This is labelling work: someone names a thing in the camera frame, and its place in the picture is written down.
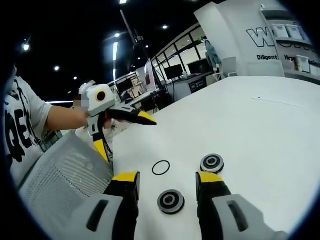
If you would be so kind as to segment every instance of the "box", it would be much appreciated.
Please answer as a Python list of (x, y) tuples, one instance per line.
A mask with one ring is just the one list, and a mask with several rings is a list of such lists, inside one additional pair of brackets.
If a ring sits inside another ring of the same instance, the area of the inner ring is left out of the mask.
[(310, 64), (309, 64), (308, 57), (297, 55), (295, 59), (296, 59), (296, 65), (299, 72), (310, 73)]
[(320, 68), (316, 66), (310, 65), (310, 73), (314, 76), (319, 77), (320, 76)]
[(299, 26), (287, 24), (287, 25), (285, 25), (285, 28), (286, 28), (287, 33), (289, 34), (290, 38), (299, 39), (299, 40), (304, 39), (299, 31)]
[(272, 24), (273, 34), (278, 38), (289, 38), (286, 26), (284, 24)]
[(300, 31), (303, 39), (304, 39), (306, 42), (311, 43), (308, 35), (306, 34), (306, 32), (303, 30), (303, 28), (302, 28), (301, 26), (299, 27), (299, 31)]

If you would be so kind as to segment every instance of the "shelf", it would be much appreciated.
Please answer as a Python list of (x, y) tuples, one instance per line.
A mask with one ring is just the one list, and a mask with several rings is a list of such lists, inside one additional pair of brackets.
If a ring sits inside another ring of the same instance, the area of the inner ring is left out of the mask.
[(306, 46), (311, 46), (312, 47), (312, 43), (309, 42), (309, 41), (295, 39), (295, 38), (291, 38), (291, 37), (275, 37), (275, 40), (277, 42), (287, 42), (287, 43), (291, 43), (291, 44), (302, 44), (302, 45), (306, 45)]
[(315, 76), (307, 72), (285, 69), (284, 75), (286, 78), (299, 79), (309, 83), (320, 85), (320, 76)]
[(295, 17), (286, 9), (261, 8), (261, 12), (267, 20), (296, 20)]

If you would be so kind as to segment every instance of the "white t-shirt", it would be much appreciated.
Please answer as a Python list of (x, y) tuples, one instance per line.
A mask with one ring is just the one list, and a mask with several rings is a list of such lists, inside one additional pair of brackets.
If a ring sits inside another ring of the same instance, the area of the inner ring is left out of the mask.
[(21, 77), (16, 76), (4, 100), (4, 147), (6, 160), (18, 186), (43, 151), (41, 139), (52, 105), (42, 101)]

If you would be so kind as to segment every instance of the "gray gripper housing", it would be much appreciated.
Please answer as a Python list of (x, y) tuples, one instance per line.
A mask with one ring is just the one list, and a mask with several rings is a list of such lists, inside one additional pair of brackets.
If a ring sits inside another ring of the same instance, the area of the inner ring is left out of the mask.
[(112, 240), (121, 196), (94, 194), (73, 212), (66, 226), (65, 240)]
[(263, 213), (239, 194), (212, 199), (222, 225), (223, 240), (285, 240), (265, 224)]

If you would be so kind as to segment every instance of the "window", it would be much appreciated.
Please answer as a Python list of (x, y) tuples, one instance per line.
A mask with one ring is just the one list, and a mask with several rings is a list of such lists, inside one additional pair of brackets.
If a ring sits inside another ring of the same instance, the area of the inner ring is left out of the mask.
[(171, 67), (172, 67), (172, 66), (176, 66), (176, 65), (181, 65), (181, 67), (182, 67), (182, 69), (183, 69), (182, 63), (181, 63), (180, 58), (179, 58), (178, 55), (176, 55), (176, 56), (174, 56), (173, 58), (171, 58), (171, 59), (169, 60), (169, 64), (170, 64)]
[(165, 54), (163, 53), (163, 54), (161, 54), (160, 56), (158, 56), (158, 60), (159, 60), (160, 63), (162, 63), (163, 61), (165, 61), (165, 60), (166, 60)]
[(202, 29), (202, 27), (199, 27), (196, 30), (191, 32), (191, 36), (194, 41), (197, 41), (199, 38), (205, 37), (206, 34), (205, 34), (204, 30)]
[(167, 63), (166, 61), (160, 64), (160, 69), (161, 69), (162, 72), (163, 72), (164, 79), (165, 79), (165, 80), (168, 80), (167, 75), (166, 75), (166, 72), (165, 72), (165, 69), (166, 69), (166, 68), (169, 68), (169, 65), (168, 65), (168, 63)]
[(203, 42), (201, 44), (199, 44), (198, 46), (196, 46), (196, 48), (198, 49), (198, 52), (200, 54), (201, 59), (205, 59), (206, 53), (207, 53), (207, 48), (206, 48), (206, 44)]
[(177, 41), (175, 43), (176, 47), (178, 48), (178, 50), (181, 50), (183, 48), (185, 48), (186, 46), (190, 45), (192, 43), (191, 38), (189, 35), (181, 38), (179, 41)]
[(189, 67), (187, 65), (199, 60), (199, 57), (198, 57), (197, 52), (196, 52), (196, 49), (193, 47), (193, 48), (191, 48), (189, 50), (183, 51), (180, 54), (180, 56), (182, 58), (184, 66), (186, 68), (186, 72), (188, 74), (191, 74), (190, 70), (189, 70)]
[(157, 60), (152, 61), (152, 64), (155, 68), (155, 72), (158, 75), (160, 81), (163, 81), (165, 79), (165, 77), (162, 75), (162, 73), (160, 71), (160, 66), (158, 66)]
[(170, 46), (166, 51), (165, 55), (167, 58), (170, 58), (173, 54), (176, 54), (177, 50), (174, 45)]

